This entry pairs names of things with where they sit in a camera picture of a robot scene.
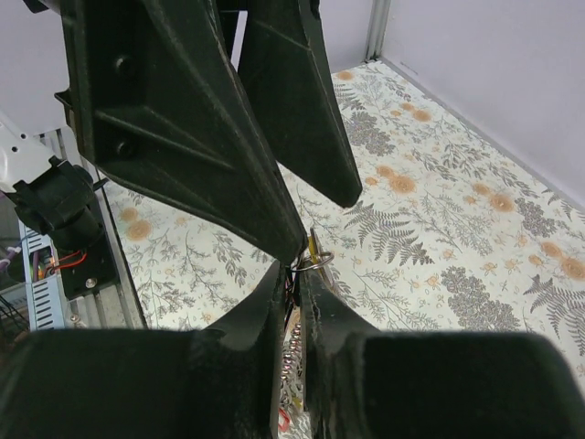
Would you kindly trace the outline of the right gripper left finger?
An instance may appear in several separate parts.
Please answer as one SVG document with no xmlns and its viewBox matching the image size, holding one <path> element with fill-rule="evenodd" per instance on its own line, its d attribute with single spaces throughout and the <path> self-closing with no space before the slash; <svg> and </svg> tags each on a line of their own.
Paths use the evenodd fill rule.
<svg viewBox="0 0 585 439">
<path fill-rule="evenodd" d="M 274 438 L 285 270 L 200 330 L 29 334 L 1 370 L 4 438 Z"/>
</svg>

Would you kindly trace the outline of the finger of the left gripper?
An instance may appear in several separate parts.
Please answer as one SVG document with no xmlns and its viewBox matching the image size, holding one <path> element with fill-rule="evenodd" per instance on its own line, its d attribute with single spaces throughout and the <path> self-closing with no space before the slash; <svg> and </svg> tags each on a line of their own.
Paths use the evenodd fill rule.
<svg viewBox="0 0 585 439">
<path fill-rule="evenodd" d="M 340 207 L 362 193 L 317 1 L 250 1 L 238 73 L 276 161 Z"/>
<path fill-rule="evenodd" d="M 305 233 L 211 1 L 62 1 L 81 154 L 283 263 Z"/>
</svg>

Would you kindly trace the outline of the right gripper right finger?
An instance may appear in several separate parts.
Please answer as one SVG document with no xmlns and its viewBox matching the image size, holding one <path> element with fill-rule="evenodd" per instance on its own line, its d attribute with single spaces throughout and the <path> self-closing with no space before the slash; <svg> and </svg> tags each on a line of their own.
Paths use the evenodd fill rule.
<svg viewBox="0 0 585 439">
<path fill-rule="evenodd" d="M 581 438 L 561 354 L 523 332 L 382 331 L 301 273 L 304 406 L 315 438 Z"/>
</svg>

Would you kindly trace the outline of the yellow key tag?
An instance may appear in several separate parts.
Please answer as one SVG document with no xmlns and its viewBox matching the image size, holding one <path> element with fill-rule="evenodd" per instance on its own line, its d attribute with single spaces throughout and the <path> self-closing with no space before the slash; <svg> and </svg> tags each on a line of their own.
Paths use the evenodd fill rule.
<svg viewBox="0 0 585 439">
<path fill-rule="evenodd" d="M 333 291 L 335 283 L 328 264 L 334 259 L 334 255 L 322 248 L 315 228 L 310 229 L 308 249 L 313 269 L 319 273 L 327 288 Z"/>
</svg>

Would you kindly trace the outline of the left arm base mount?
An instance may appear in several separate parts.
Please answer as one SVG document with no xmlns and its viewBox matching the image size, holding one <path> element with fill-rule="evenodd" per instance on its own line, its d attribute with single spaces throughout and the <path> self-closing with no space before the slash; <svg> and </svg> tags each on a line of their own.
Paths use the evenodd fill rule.
<svg viewBox="0 0 585 439">
<path fill-rule="evenodd" d="M 104 189 L 90 211 L 101 222 L 101 238 L 57 271 L 64 326 L 70 328 L 144 327 L 112 209 Z"/>
</svg>

